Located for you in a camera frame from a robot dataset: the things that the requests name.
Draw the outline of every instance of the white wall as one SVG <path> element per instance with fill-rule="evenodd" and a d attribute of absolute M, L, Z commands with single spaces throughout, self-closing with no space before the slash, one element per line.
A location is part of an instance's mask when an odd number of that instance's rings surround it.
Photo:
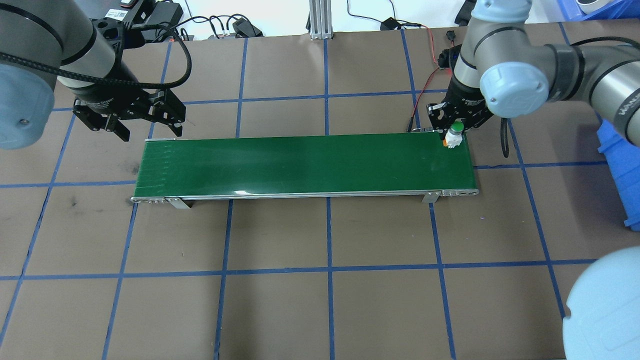
<path fill-rule="evenodd" d="M 194 16 L 232 15 L 247 16 L 265 36 L 300 35 L 307 32 L 308 0 L 186 0 Z M 188 19 L 185 0 L 180 3 Z M 389 0 L 349 0 L 351 13 L 385 20 L 391 16 Z M 419 22 L 433 28 L 455 26 L 453 20 L 464 0 L 394 0 L 398 19 Z M 562 21 L 563 16 L 557 0 L 534 0 L 531 16 L 527 22 Z M 332 0 L 332 23 L 334 31 L 379 30 L 377 22 L 351 17 L 347 14 L 346 0 Z M 208 24 L 186 24 L 185 28 L 197 40 L 212 35 Z"/>

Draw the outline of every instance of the small bottle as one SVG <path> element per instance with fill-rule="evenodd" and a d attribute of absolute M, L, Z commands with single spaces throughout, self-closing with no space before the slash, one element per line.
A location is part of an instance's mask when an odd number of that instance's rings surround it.
<path fill-rule="evenodd" d="M 447 134 L 444 136 L 444 141 L 442 143 L 450 149 L 460 145 L 462 142 L 462 132 L 464 130 L 465 125 L 462 121 L 454 122 L 449 130 L 447 130 Z"/>

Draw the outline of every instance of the sticker label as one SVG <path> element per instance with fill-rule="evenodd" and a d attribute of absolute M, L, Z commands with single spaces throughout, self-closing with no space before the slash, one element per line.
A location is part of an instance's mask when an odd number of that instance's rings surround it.
<path fill-rule="evenodd" d="M 112 19 L 116 19 L 117 21 L 123 21 L 125 16 L 127 16 L 127 13 L 127 10 L 109 9 L 109 12 L 105 17 L 110 17 Z"/>

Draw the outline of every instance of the metal bracket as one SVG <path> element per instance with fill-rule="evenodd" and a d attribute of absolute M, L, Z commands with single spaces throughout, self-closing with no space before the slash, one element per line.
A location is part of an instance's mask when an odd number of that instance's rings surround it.
<path fill-rule="evenodd" d="M 174 208 L 176 209 L 191 209 L 191 205 L 193 205 L 192 202 L 186 203 L 184 202 L 182 199 L 180 199 L 179 197 L 168 197 L 166 198 L 167 202 L 169 202 L 169 204 L 173 205 Z"/>
<path fill-rule="evenodd" d="M 331 0 L 309 0 L 309 25 L 312 40 L 333 38 Z"/>
<path fill-rule="evenodd" d="M 434 190 L 424 194 L 423 204 L 434 203 L 441 196 L 474 196 L 480 191 L 478 189 L 456 189 L 456 190 Z"/>
<path fill-rule="evenodd" d="M 193 201 L 185 202 L 180 197 L 158 197 L 158 198 L 132 197 L 131 198 L 131 202 L 133 202 L 135 204 L 139 204 L 141 202 L 147 202 L 149 204 L 164 204 L 164 203 L 168 202 L 169 204 L 173 205 L 173 207 L 176 208 L 176 209 L 191 209 L 191 207 L 193 205 Z"/>
<path fill-rule="evenodd" d="M 433 202 L 438 201 L 438 198 L 442 195 L 441 191 L 437 192 L 428 192 L 424 194 L 424 198 L 422 199 L 423 204 L 431 204 Z"/>

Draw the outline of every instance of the red wire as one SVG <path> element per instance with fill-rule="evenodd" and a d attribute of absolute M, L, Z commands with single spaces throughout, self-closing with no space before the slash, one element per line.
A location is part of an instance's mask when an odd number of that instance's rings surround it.
<path fill-rule="evenodd" d="M 436 74 L 436 72 L 438 72 L 438 70 L 440 70 L 440 68 L 435 69 L 431 73 L 431 75 L 429 75 L 429 78 L 427 79 L 427 82 L 424 84 L 424 88 L 422 88 L 422 91 L 420 92 L 420 95 L 418 95 L 418 99 L 415 101 L 415 106 L 413 107 L 413 112 L 411 113 L 411 117 L 415 116 L 415 111 L 418 109 L 418 103 L 420 103 L 420 98 L 422 97 L 422 94 L 424 94 L 424 92 L 427 90 L 427 87 L 429 86 L 429 84 L 433 80 L 433 76 Z"/>
<path fill-rule="evenodd" d="M 422 27 L 427 29 L 427 31 L 429 32 L 429 37 L 431 38 L 431 58 L 433 59 L 433 63 L 437 64 L 438 60 L 436 60 L 436 51 L 433 45 L 433 33 L 431 32 L 431 29 L 429 28 L 429 26 L 422 25 Z"/>

